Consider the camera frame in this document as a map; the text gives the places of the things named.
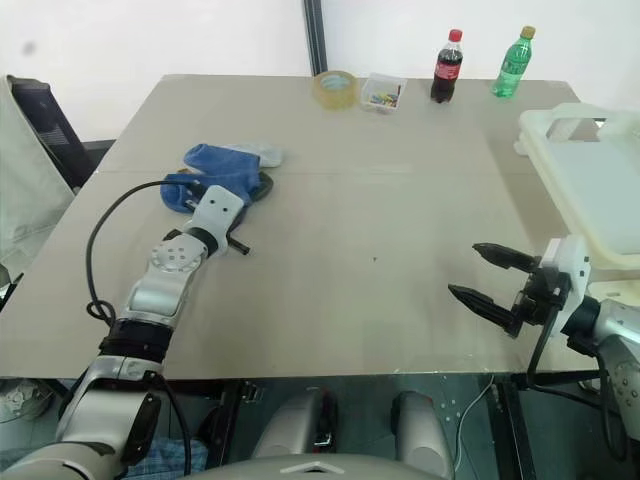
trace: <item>small plastic box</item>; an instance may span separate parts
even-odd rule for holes
[[[406,86],[406,78],[372,73],[360,93],[360,103],[367,110],[393,113],[400,105],[400,97]]]

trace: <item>soda bottle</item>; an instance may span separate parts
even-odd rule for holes
[[[431,100],[438,103],[448,102],[453,97],[453,90],[462,63],[461,38],[462,30],[451,30],[449,42],[438,54],[436,71],[433,74],[433,83],[431,84]]]
[[[531,39],[536,29],[530,26],[522,28],[520,38],[509,47],[504,56],[500,75],[493,83],[491,91],[496,97],[512,97],[520,84],[520,79],[531,60]]]

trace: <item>coca-cola bottle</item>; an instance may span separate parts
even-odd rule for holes
[[[438,103],[448,102],[453,97],[453,90],[462,63],[461,38],[462,30],[451,30],[449,42],[438,54],[438,63],[436,63],[436,71],[433,74],[433,84],[431,85],[431,100]]]

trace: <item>white cable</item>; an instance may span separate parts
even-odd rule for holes
[[[491,388],[491,385],[493,385],[494,379],[495,379],[495,375],[491,375],[491,378],[489,379],[489,383],[487,384],[487,386],[482,389],[482,391],[478,394],[478,396],[474,398],[471,401],[471,403],[467,405],[467,408],[465,408],[464,411],[462,412],[462,416],[460,417],[460,422],[458,423],[458,428],[456,429],[456,456],[455,456],[456,461],[454,463],[454,471],[456,472],[458,471],[458,469],[460,468],[460,464],[462,463],[462,442],[461,442],[462,423],[464,422],[464,419],[467,417],[467,414],[474,407],[474,405],[478,403],[480,399],[484,397],[484,394],[489,391],[489,388]]]

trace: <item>green plastic bottle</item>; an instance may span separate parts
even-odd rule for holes
[[[496,97],[510,98],[516,92],[520,79],[531,60],[531,39],[535,33],[535,28],[528,25],[523,27],[518,41],[507,50],[500,75],[491,87]]]

